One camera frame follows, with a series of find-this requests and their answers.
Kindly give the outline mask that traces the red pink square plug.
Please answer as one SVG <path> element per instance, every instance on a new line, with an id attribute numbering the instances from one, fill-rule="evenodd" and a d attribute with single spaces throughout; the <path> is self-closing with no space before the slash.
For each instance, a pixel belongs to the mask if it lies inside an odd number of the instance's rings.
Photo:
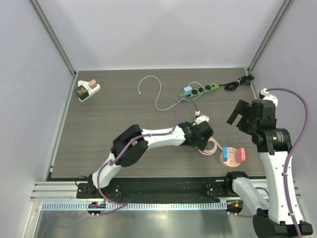
<path id="1" fill-rule="evenodd" d="M 243 163 L 246 160 L 245 148 L 239 148 L 236 152 L 236 159 L 239 163 Z"/>

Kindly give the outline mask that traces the blue square plug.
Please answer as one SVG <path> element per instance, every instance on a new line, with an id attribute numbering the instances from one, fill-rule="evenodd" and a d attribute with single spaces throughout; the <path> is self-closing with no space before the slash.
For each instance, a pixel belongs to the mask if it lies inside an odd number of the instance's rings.
<path id="1" fill-rule="evenodd" d="M 222 151 L 222 157 L 223 157 L 223 161 L 226 162 L 228 159 L 228 150 L 227 150 L 227 146 L 223 146 L 223 151 Z"/>

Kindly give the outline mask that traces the green power strip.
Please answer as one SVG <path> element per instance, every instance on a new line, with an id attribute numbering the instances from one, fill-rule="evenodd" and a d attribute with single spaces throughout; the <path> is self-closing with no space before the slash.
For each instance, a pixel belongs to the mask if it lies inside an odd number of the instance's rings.
<path id="1" fill-rule="evenodd" d="M 192 87 L 192 92 L 189 97 L 184 96 L 183 92 L 179 94 L 179 97 L 181 100 L 189 100 L 189 99 L 196 99 L 198 97 L 201 97 L 203 95 L 216 92 L 219 89 L 219 85 L 217 83 L 211 83 L 211 84 L 206 84 L 202 85 L 198 82 L 191 82 L 187 86 Z"/>

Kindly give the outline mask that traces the light blue charger plug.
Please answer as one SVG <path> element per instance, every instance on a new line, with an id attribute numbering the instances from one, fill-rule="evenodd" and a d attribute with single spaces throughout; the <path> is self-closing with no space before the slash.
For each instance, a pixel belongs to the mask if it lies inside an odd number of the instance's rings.
<path id="1" fill-rule="evenodd" d="M 191 86 L 184 87 L 183 89 L 184 96 L 189 97 L 191 95 L 191 92 L 192 92 Z"/>

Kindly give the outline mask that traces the pink round power socket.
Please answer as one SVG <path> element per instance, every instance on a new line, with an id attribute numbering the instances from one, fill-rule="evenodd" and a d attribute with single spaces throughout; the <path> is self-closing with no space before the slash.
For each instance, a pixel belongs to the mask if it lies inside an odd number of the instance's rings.
<path id="1" fill-rule="evenodd" d="M 227 150 L 228 150 L 228 159 L 227 159 L 227 161 L 226 162 L 223 161 L 222 152 L 221 152 L 221 154 L 220 154 L 220 162 L 227 168 L 236 168 L 236 167 L 240 166 L 242 163 L 239 163 L 237 161 L 237 159 L 236 159 L 237 149 L 227 146 Z"/>

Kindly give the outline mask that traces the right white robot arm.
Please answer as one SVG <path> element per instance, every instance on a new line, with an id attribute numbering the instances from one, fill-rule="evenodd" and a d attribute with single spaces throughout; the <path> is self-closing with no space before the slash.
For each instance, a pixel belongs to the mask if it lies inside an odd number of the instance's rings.
<path id="1" fill-rule="evenodd" d="M 228 172 L 223 190 L 229 196 L 238 195 L 253 213 L 254 231 L 259 238 L 302 238 L 313 234 L 297 204 L 291 170 L 289 132 L 277 128 L 276 104 L 255 99 L 251 103 L 239 100 L 229 119 L 233 124 L 238 115 L 238 129 L 251 136 L 264 165 L 269 198 L 264 199 L 245 172 Z"/>

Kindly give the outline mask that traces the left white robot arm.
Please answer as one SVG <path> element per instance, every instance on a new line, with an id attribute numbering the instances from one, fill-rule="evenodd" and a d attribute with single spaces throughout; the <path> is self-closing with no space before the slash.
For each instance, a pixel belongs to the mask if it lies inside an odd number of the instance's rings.
<path id="1" fill-rule="evenodd" d="M 112 178 L 125 167 L 134 165 L 149 150 L 164 146 L 190 146 L 204 150 L 213 129 L 209 122 L 183 122 L 172 128 L 148 130 L 134 124 L 114 141 L 110 153 L 94 173 L 88 176 L 87 194 L 100 198 Z"/>

